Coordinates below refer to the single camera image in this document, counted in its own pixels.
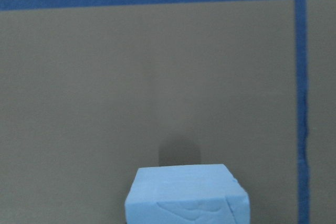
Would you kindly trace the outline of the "light blue foam block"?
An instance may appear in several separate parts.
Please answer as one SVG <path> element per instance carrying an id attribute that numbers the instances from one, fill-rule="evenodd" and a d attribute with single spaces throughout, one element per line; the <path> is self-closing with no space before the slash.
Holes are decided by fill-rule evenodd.
<path id="1" fill-rule="evenodd" d="M 223 164 L 139 168 L 127 223 L 250 223 L 247 192 Z"/>

